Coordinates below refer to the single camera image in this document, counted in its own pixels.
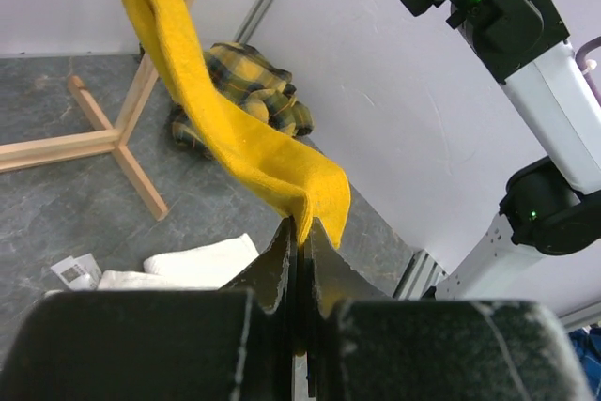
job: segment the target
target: blue fabric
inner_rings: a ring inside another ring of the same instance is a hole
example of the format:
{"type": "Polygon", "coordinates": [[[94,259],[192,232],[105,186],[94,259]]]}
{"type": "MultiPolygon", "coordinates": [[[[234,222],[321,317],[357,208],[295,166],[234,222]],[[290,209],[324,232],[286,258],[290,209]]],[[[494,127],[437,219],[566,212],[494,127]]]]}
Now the blue fabric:
{"type": "Polygon", "coordinates": [[[570,340],[580,359],[596,399],[601,401],[601,328],[570,332],[570,340]]]}

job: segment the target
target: concrete floor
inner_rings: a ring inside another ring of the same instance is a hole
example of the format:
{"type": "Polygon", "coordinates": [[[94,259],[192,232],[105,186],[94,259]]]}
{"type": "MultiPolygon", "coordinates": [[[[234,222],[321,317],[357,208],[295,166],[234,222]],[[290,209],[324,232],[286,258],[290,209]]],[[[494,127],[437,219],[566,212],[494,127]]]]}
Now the concrete floor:
{"type": "MultiPolygon", "coordinates": [[[[136,68],[129,55],[0,60],[0,145],[91,131],[67,90],[71,74],[114,121],[136,68]]],[[[278,215],[218,163],[171,142],[169,102],[157,84],[131,138],[131,151],[171,208],[161,222],[110,154],[0,175],[0,362],[42,294],[63,288],[50,267],[66,256],[92,253],[102,270],[142,270],[154,254],[243,232],[260,251],[270,242],[278,215]]],[[[356,191],[340,252],[389,294],[411,255],[356,191]]]]}

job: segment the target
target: yellow cloth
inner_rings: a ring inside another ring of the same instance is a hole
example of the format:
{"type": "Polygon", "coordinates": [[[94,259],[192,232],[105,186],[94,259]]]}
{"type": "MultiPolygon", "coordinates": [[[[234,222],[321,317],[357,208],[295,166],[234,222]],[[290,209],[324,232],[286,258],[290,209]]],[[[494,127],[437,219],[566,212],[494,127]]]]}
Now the yellow cloth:
{"type": "Polygon", "coordinates": [[[243,112],[214,88],[184,0],[122,2],[171,96],[215,158],[280,214],[294,216],[299,243],[317,217],[338,248],[350,205],[345,172],[243,112]]]}

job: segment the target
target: white paper tag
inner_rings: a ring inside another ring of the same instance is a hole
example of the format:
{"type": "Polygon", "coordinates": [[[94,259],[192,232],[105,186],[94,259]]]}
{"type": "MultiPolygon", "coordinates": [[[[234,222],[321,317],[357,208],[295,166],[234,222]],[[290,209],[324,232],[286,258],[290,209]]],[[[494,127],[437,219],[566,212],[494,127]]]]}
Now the white paper tag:
{"type": "Polygon", "coordinates": [[[100,268],[92,254],[78,258],[67,257],[50,269],[71,290],[95,290],[100,281],[100,268]]]}

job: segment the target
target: wooden beam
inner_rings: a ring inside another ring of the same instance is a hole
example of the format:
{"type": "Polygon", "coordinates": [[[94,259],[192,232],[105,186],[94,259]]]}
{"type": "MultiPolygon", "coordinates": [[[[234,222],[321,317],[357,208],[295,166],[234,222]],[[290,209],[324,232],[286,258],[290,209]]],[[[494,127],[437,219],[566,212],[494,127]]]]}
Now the wooden beam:
{"type": "Polygon", "coordinates": [[[25,157],[44,157],[47,154],[55,154],[67,150],[106,145],[116,142],[118,138],[119,134],[115,130],[88,131],[86,133],[74,133],[73,135],[58,136],[56,138],[44,138],[42,140],[2,145],[0,146],[0,162],[23,159],[25,157]]]}
{"type": "Polygon", "coordinates": [[[113,124],[111,124],[111,121],[109,121],[108,117],[106,117],[102,109],[96,103],[96,100],[87,90],[82,79],[76,75],[70,76],[67,87],[75,100],[77,100],[80,108],[84,110],[85,116],[92,123],[94,129],[97,131],[104,131],[113,128],[113,124]]]}
{"type": "MultiPolygon", "coordinates": [[[[190,7],[194,0],[185,0],[186,5],[190,7]]],[[[115,123],[115,128],[119,130],[121,138],[120,145],[125,145],[130,140],[131,133],[144,110],[148,97],[152,92],[154,84],[157,82],[159,74],[152,64],[149,54],[145,54],[140,63],[140,67],[133,77],[130,90],[128,91],[123,107],[115,123]]]]}
{"type": "Polygon", "coordinates": [[[60,150],[43,155],[30,155],[27,157],[13,158],[0,161],[0,173],[14,171],[16,169],[30,168],[41,164],[64,162],[92,155],[104,154],[115,149],[112,143],[105,145],[93,145],[86,147],[76,147],[74,149],[60,150]]]}
{"type": "Polygon", "coordinates": [[[169,212],[169,207],[162,200],[161,195],[154,188],[144,169],[135,160],[130,150],[125,146],[118,146],[113,150],[113,155],[152,215],[157,221],[162,220],[169,212]]]}

